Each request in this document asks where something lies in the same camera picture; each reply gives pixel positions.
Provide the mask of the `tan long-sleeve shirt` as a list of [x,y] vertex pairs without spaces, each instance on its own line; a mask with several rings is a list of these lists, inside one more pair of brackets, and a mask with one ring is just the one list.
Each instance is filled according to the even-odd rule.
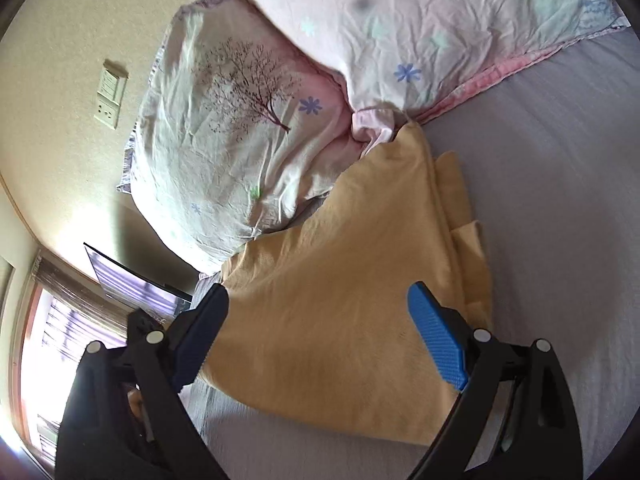
[[421,282],[471,326],[491,276],[457,155],[404,125],[294,228],[222,267],[229,313],[201,375],[250,408],[344,434],[428,445],[456,392],[407,306]]

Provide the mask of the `dark flat screen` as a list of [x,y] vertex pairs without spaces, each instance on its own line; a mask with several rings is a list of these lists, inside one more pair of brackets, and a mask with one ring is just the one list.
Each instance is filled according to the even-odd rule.
[[171,321],[192,309],[192,296],[186,292],[148,281],[89,244],[84,247],[107,296],[130,308],[145,310],[159,321]]

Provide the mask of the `lavender bed sheet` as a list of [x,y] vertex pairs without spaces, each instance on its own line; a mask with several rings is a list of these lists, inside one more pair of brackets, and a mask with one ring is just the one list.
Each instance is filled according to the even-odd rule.
[[[459,159],[502,340],[550,341],[575,402],[585,472],[639,405],[639,43],[588,40],[422,130]],[[188,407],[235,479],[402,479],[424,446],[323,429],[204,379]]]

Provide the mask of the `left floral pink pillow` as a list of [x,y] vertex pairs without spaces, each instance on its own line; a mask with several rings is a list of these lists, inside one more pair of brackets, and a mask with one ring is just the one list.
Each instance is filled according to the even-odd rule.
[[166,29],[122,180],[160,240],[212,274],[284,229],[360,159],[334,79],[246,0],[194,0]]

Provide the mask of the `floral pink pillow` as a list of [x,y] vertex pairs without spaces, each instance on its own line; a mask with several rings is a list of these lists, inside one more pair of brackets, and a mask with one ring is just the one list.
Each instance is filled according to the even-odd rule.
[[250,0],[355,110],[425,122],[577,41],[624,29],[614,0]]
[[212,274],[284,229],[360,159],[334,79],[246,0],[194,0],[166,29],[122,180],[160,240]]

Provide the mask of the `right floral pink pillow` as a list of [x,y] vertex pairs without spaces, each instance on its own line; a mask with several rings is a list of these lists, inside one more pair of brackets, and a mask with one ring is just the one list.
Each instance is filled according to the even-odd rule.
[[614,0],[250,0],[355,110],[425,122],[577,41],[624,29]]

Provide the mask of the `white wall switch socket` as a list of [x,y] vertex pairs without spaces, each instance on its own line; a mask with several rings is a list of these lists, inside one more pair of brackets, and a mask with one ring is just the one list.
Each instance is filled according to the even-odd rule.
[[98,90],[96,90],[96,105],[93,109],[93,117],[113,130],[118,125],[127,80],[128,74],[122,66],[109,60],[103,62]]

